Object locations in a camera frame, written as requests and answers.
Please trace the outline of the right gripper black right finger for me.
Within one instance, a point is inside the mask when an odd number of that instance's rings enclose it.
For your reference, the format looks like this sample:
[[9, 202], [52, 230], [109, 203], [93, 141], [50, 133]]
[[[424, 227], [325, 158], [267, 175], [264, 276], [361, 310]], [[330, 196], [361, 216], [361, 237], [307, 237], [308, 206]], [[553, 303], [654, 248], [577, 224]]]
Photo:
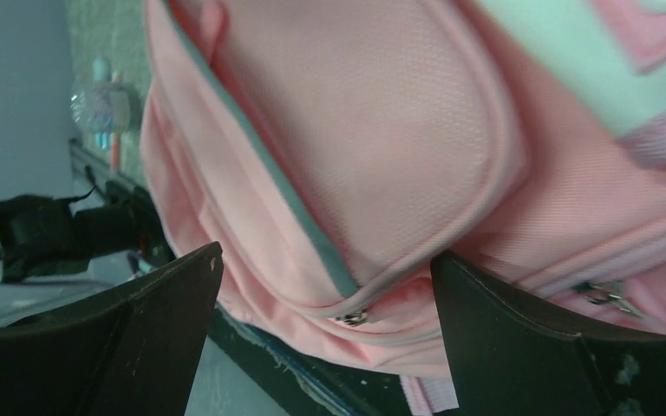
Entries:
[[666, 415], [666, 335], [594, 320], [445, 252], [430, 264], [460, 415]]

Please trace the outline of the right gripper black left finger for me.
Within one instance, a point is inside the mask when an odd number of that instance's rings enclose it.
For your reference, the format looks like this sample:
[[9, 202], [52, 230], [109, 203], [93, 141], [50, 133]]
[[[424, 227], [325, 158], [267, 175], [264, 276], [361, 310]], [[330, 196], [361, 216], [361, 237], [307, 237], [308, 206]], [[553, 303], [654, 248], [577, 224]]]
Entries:
[[0, 327], [0, 415], [181, 415], [224, 272], [219, 243]]

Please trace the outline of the pink student backpack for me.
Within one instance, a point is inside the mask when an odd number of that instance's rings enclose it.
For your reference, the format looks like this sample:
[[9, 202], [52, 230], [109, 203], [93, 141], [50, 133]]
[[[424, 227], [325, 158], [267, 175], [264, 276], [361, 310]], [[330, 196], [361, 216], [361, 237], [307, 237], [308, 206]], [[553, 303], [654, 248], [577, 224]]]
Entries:
[[666, 1], [147, 1], [147, 187], [219, 302], [456, 396], [430, 264], [666, 335]]

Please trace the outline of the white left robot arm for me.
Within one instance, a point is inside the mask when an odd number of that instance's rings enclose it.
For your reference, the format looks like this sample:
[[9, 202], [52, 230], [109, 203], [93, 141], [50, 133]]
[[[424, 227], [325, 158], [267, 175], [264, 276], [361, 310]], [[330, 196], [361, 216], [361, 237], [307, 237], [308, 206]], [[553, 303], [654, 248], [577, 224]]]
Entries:
[[93, 187], [102, 205], [74, 210], [89, 194], [23, 194], [0, 200], [1, 283], [80, 274], [99, 257], [136, 251], [152, 266], [173, 259], [148, 193], [108, 181]]

